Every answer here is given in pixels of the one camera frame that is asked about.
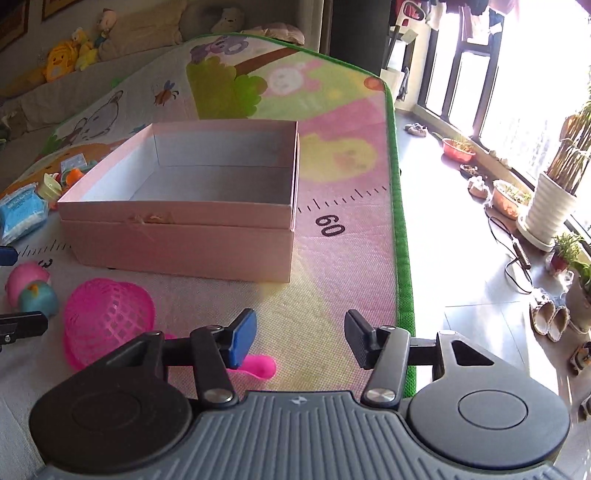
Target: orange planter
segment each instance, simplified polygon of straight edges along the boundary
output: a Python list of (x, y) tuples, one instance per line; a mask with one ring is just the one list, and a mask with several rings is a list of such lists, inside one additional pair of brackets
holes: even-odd
[(468, 153), (453, 146), (453, 140), (443, 139), (443, 153), (459, 163), (470, 163), (476, 153)]

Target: open cardboard box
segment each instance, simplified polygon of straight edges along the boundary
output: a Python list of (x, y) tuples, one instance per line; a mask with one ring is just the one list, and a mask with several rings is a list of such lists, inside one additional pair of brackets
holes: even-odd
[(58, 202), (85, 265), (289, 282), (297, 123), (152, 124)]

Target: potted plant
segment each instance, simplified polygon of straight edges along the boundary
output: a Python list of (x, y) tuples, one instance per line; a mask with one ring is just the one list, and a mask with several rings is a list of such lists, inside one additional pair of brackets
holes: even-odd
[(469, 140), (458, 136), (455, 140), (451, 138), (443, 139), (443, 153), (452, 160), (469, 163), (476, 155), (476, 150), (474, 150)]
[(570, 321), (579, 333), (591, 329), (591, 267), (574, 261), (571, 263), (579, 278), (573, 281), (566, 294), (566, 306), (570, 311)]
[(538, 179), (529, 211), (517, 221), (523, 236), (547, 252), (554, 246), (553, 237), (574, 211), (575, 194), (589, 166), (591, 100), (565, 120), (560, 140), (558, 153)]
[(503, 215), (511, 220), (517, 220), (519, 213), (530, 200), (529, 192), (522, 192), (519, 188), (505, 180), (495, 180), (493, 183), (492, 204)]
[(574, 233), (565, 232), (554, 237), (554, 253), (547, 263), (548, 271), (556, 275), (565, 271), (569, 265), (574, 264), (579, 257), (582, 238)]

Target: teal ball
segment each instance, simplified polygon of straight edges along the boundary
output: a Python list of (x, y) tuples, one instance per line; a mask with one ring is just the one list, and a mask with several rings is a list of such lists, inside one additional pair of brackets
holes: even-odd
[(59, 311), (60, 305), (53, 288), (41, 280), (35, 280), (18, 296), (18, 309), (21, 312), (42, 312), (49, 318)]

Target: blue wipes package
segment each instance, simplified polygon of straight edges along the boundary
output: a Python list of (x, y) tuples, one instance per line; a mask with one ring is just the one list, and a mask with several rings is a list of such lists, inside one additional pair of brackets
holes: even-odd
[(14, 242), (47, 219), (49, 205), (37, 195), (36, 187), (36, 183), (25, 185), (0, 200), (1, 245)]

